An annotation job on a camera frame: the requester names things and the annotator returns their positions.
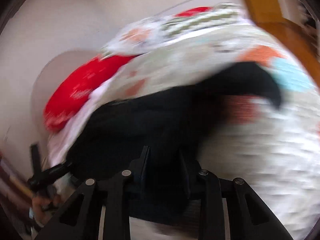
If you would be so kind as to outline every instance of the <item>black fabric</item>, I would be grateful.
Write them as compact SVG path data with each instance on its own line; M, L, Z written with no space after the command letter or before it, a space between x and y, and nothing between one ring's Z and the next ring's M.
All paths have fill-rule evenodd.
M68 152L71 172L80 181L108 179L139 158L144 145L149 146L150 198L136 202L131 215L164 223L187 202L178 150L195 158L198 144L225 118L224 96L244 94L266 97L276 108L281 104L277 84L254 62L236 63L196 85L104 104Z

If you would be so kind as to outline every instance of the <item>black metal clamp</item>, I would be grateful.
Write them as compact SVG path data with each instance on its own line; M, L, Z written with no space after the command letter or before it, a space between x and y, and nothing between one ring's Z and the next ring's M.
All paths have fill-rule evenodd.
M103 239L129 240L128 200L143 198L149 147L133 160L128 170L109 180L87 179L58 209L36 240L94 240L99 234L102 206L106 207ZM241 178L219 179L202 170L196 160L180 153L181 174L188 199L201 199L200 240L225 240L222 199L228 207L232 240L292 240L292 237Z

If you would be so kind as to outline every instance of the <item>red pillow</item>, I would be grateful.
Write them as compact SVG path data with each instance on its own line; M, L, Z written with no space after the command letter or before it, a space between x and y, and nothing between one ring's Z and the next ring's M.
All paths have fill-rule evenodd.
M103 60L96 57L73 71L44 108L46 128L54 132L61 130L88 100L89 94L134 57L112 56Z
M196 8L192 8L192 9L189 9L187 11L184 11L184 12L181 12L181 13L178 13L175 15L175 17L190 17L190 16L193 16L193 15L197 15L198 13L201 13L201 12L206 12L206 11L209 11L211 10L212 7L196 7Z

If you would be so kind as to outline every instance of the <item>orange pattern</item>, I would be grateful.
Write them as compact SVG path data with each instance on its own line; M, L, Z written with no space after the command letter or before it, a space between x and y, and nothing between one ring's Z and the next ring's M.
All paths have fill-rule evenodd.
M250 49L245 54L240 55L237 61L255 61L264 67L270 67L270 58L272 57L285 58L276 50L268 46L259 45L254 49Z
M259 117L258 107L252 102L257 96L227 96L228 121L233 124L255 122Z
M124 34L120 41L130 40L136 43L142 42L148 38L150 32L150 29L134 28L130 30L127 34Z
M138 73L138 71L136 71L136 70L132 70L132 71L130 71L128 78L131 78L131 77L136 76L136 75L137 75L137 73Z
M141 80L137 81L132 87L128 88L125 91L125 95L127 97L135 96L139 92L139 90L144 86L146 80L147 79L144 78L144 79L141 79Z

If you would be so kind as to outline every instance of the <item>white fabric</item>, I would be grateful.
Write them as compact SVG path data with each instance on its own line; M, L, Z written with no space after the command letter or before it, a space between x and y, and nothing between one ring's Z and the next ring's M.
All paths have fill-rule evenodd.
M140 55L185 39L188 33L242 21L240 6L222 2L209 11L190 17L153 16L128 24L106 43L100 58L113 54Z
M64 160L90 114L102 104L194 84L258 45L275 49L288 66L294 66L302 77L308 77L300 62L261 29L250 25L212 28L208 33L158 48L123 66L51 138L51 164ZM275 62L273 67L265 69L282 86L283 80L278 77L283 74L280 67ZM311 80L300 81L292 76L293 70L287 72L285 77L289 81L287 86L282 86L281 111L275 112L264 99L254 99L259 107L259 119L244 125L226 124L203 143L199 161L203 168L219 177L243 177L298 240L308 234L320 214L320 100ZM142 85L130 93L137 84Z

